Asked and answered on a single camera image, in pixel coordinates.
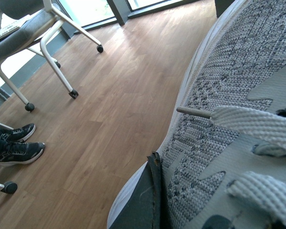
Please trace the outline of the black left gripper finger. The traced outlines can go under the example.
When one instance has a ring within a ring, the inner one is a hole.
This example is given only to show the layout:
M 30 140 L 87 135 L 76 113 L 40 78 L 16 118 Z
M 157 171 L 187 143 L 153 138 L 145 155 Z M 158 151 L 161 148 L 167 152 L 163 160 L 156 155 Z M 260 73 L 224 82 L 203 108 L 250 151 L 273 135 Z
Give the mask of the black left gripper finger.
M 162 163 L 158 152 L 131 176 L 109 212 L 110 229 L 167 229 Z

